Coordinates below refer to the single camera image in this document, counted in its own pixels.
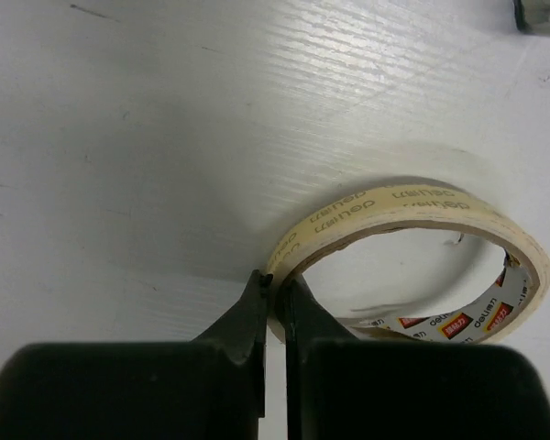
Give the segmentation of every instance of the masking tape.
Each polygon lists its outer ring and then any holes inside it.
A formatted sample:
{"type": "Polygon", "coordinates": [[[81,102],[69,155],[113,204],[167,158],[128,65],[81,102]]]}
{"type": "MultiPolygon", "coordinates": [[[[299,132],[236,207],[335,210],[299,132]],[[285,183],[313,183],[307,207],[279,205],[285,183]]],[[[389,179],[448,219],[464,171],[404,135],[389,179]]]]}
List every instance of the masking tape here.
{"type": "MultiPolygon", "coordinates": [[[[272,292],[276,295],[281,286],[318,260],[361,238],[404,228],[444,229],[483,237],[505,249],[503,272],[474,302],[451,313],[344,321],[365,334],[437,342],[494,341],[523,322],[550,287],[550,258],[508,217],[466,192],[409,184],[348,195],[294,226],[269,258],[265,271],[273,274],[272,292]]],[[[269,319],[269,326],[284,340],[283,328],[275,318],[269,319]]]]}

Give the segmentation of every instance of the gray object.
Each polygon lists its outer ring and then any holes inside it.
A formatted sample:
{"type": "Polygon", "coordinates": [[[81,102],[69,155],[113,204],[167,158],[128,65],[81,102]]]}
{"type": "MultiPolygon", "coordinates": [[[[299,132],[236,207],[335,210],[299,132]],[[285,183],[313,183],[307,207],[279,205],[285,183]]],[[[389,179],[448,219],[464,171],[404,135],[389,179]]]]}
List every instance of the gray object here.
{"type": "Polygon", "coordinates": [[[520,31],[550,36],[550,0],[514,0],[520,31]]]}

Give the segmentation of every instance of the roll of tape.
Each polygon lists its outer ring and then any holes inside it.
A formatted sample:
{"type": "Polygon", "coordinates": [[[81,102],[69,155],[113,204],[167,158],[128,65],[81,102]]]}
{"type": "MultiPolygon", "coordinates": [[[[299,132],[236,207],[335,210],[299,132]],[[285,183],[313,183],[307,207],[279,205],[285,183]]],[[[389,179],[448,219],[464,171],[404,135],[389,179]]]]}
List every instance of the roll of tape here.
{"type": "MultiPolygon", "coordinates": [[[[371,316],[349,324],[379,337],[438,342],[482,342],[503,337],[532,313],[550,287],[550,258],[519,226],[488,203],[451,188],[394,185],[357,192],[331,203],[294,226],[269,258],[277,295],[286,282],[318,260],[375,234],[404,228],[457,231],[505,249],[503,272],[474,302],[425,318],[371,316]]],[[[281,324],[269,319],[284,340],[281,324]]]]}

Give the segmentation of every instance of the dark object at corner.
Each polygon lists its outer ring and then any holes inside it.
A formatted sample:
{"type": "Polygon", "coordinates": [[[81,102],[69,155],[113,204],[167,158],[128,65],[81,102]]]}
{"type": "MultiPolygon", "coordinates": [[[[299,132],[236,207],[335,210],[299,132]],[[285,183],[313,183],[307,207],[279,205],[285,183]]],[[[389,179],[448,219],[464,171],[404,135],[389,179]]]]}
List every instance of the dark object at corner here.
{"type": "MultiPolygon", "coordinates": [[[[0,373],[0,440],[256,439],[271,276],[188,343],[41,344],[0,373]]],[[[355,338],[298,278],[286,332],[291,440],[430,436],[550,440],[550,406],[506,348],[355,338]]]]}
{"type": "Polygon", "coordinates": [[[550,0],[513,0],[517,28],[550,37],[550,0]]]}

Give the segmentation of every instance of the white surface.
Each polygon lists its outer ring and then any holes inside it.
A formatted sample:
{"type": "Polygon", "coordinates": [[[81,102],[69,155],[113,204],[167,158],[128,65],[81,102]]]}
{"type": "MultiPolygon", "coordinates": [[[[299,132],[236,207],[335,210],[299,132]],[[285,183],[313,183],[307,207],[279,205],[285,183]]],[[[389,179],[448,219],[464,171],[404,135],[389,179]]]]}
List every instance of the white surface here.
{"type": "MultiPolygon", "coordinates": [[[[0,365],[191,338],[289,226],[395,174],[476,193],[550,253],[550,39],[511,2],[77,3],[111,18],[0,0],[0,365]]],[[[550,394],[550,295],[505,343],[550,394]]],[[[285,435],[281,354],[263,438],[285,435]]]]}
{"type": "Polygon", "coordinates": [[[359,240],[303,276],[336,317],[427,317],[475,301],[501,275],[504,258],[478,236],[406,229],[359,240]]]}

